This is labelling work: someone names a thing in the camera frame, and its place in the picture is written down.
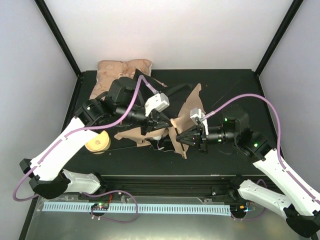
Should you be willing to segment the right black frame post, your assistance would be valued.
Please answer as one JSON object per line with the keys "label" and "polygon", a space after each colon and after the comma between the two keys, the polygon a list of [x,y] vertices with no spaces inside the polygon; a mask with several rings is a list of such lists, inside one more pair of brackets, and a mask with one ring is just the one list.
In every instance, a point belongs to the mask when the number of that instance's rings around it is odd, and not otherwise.
{"label": "right black frame post", "polygon": [[275,52],[278,44],[282,40],[283,36],[285,35],[287,29],[289,28],[291,22],[295,18],[298,10],[300,9],[301,5],[303,4],[304,0],[293,0],[290,4],[286,14],[284,15],[279,27],[277,28],[270,44],[268,45],[265,53],[261,61],[259,62],[256,70],[254,71],[257,77],[260,77],[263,70],[267,66],[269,60],[271,59],[273,53]]}

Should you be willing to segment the black frame post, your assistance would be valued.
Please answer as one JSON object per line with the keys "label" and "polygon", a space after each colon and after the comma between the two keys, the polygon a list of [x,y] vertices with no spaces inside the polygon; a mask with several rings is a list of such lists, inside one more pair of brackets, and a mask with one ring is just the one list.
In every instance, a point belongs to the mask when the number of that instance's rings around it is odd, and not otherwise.
{"label": "black frame post", "polygon": [[58,45],[60,46],[64,56],[66,57],[69,65],[71,66],[73,72],[77,77],[79,77],[82,73],[80,70],[67,42],[63,34],[61,33],[50,9],[48,8],[46,2],[44,0],[35,0],[35,4],[37,5],[38,9],[40,10],[44,20],[46,21],[49,29],[51,30],[55,40],[57,41]]}
{"label": "black frame post", "polygon": [[259,62],[256,70],[254,71],[257,77],[260,77],[263,70],[267,66],[269,60],[271,59],[273,53],[275,52],[278,44],[282,40],[283,36],[285,35],[287,29],[289,28],[291,22],[295,18],[298,10],[300,9],[301,5],[303,4],[304,0],[293,0],[290,4],[286,14],[284,15],[279,27],[277,28],[270,44],[268,45],[265,53],[261,61]]}

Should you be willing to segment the floral beige cushion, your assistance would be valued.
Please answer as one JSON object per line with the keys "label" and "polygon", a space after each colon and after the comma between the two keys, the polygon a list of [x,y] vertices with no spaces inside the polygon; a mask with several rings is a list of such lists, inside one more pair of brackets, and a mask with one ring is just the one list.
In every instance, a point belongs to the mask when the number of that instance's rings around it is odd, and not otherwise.
{"label": "floral beige cushion", "polygon": [[114,80],[120,77],[133,78],[136,69],[150,76],[153,62],[148,59],[130,61],[101,60],[97,65],[96,84],[89,99],[95,99],[103,92],[109,91]]}

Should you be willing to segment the yellow pet bowl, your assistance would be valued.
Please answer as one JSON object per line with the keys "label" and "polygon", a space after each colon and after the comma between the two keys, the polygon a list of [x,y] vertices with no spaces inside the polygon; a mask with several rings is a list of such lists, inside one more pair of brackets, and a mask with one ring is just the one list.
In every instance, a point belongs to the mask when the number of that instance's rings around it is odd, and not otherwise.
{"label": "yellow pet bowl", "polygon": [[93,154],[102,154],[110,148],[111,138],[109,134],[104,130],[95,138],[88,141],[84,146],[89,152]]}

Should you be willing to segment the small green circuit board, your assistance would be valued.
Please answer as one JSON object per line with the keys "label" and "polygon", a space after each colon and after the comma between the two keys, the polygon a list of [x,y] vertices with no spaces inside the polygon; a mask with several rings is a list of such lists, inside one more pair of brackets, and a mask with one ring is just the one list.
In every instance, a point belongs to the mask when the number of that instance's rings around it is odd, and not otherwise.
{"label": "small green circuit board", "polygon": [[94,203],[91,206],[91,210],[99,210],[99,211],[107,211],[109,209],[109,203],[105,202],[105,203]]}

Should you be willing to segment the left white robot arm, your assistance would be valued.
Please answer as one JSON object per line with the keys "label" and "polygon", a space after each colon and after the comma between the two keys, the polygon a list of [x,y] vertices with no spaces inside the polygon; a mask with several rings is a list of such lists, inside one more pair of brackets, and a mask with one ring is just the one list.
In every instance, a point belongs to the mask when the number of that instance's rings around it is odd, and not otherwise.
{"label": "left white robot arm", "polygon": [[108,188],[99,174],[71,172],[64,166],[86,143],[122,121],[139,125],[143,135],[168,127],[170,121],[162,112],[169,105],[167,95],[156,90],[144,75],[138,80],[129,77],[114,80],[108,91],[82,105],[46,150],[20,162],[24,178],[30,178],[32,191],[45,199],[64,193],[84,193],[103,199]]}

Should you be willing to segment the beige fabric pet tent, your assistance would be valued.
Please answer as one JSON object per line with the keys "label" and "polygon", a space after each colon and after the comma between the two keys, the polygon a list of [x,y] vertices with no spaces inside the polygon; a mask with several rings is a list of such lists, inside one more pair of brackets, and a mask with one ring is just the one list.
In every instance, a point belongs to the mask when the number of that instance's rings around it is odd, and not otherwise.
{"label": "beige fabric pet tent", "polygon": [[156,90],[168,96],[170,105],[163,110],[163,113],[169,118],[171,126],[148,132],[146,135],[141,134],[141,127],[132,127],[119,131],[114,138],[131,140],[137,147],[152,145],[155,148],[159,145],[162,151],[173,151],[186,159],[189,146],[177,142],[176,137],[195,125],[190,118],[191,110],[195,108],[204,110],[200,98],[202,85],[183,82],[167,86],[151,76],[146,75],[145,78]]}

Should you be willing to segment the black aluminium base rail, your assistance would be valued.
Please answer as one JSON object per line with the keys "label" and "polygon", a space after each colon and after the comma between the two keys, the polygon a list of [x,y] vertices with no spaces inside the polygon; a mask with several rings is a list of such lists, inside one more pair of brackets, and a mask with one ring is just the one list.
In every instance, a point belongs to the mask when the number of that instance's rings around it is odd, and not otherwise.
{"label": "black aluminium base rail", "polygon": [[266,176],[100,176],[101,186],[92,194],[109,191],[126,191],[134,197],[197,197],[215,202],[242,202],[237,190],[244,180],[266,182],[267,188],[276,193],[283,191]]}

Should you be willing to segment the left black frame post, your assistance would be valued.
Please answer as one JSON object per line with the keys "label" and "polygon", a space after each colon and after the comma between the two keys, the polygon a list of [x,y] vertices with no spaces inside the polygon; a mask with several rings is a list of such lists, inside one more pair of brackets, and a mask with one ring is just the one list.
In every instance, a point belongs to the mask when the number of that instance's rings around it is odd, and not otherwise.
{"label": "left black frame post", "polygon": [[63,34],[61,33],[50,9],[48,8],[46,2],[44,0],[35,0],[35,4],[37,5],[38,9],[40,10],[44,20],[46,21],[49,29],[51,30],[55,40],[57,41],[58,45],[60,46],[64,56],[66,57],[69,65],[71,66],[73,72],[77,77],[79,77],[82,73],[80,70],[67,42]]}

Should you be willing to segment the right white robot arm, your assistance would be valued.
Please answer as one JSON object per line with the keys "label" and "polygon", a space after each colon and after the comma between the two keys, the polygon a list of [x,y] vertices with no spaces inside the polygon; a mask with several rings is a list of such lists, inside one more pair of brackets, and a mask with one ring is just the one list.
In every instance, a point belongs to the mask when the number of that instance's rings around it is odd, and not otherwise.
{"label": "right white robot arm", "polygon": [[258,203],[285,219],[287,225],[304,238],[313,238],[320,230],[320,194],[307,184],[271,146],[266,137],[249,128],[249,115],[238,105],[221,113],[220,126],[208,126],[204,113],[190,112],[194,126],[180,133],[176,141],[196,147],[202,153],[209,144],[232,143],[242,158],[263,172],[281,190],[274,192],[237,175],[227,189],[228,198]]}

